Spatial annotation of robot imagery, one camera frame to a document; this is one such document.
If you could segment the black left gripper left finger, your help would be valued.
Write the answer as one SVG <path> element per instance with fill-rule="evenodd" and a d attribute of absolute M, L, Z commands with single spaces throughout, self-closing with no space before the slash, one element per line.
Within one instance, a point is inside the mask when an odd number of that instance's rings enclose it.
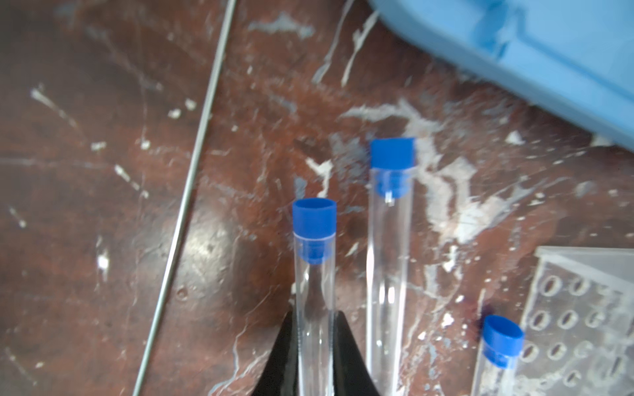
<path fill-rule="evenodd" d="M 285 316 L 276 341 L 252 396 L 296 396 L 298 332 L 294 311 Z"/>

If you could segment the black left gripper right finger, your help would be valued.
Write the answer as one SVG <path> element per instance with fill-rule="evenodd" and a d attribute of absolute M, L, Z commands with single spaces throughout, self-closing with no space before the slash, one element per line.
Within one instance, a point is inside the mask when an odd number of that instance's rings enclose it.
<path fill-rule="evenodd" d="M 335 394 L 379 396 L 343 311 L 335 315 Z"/>

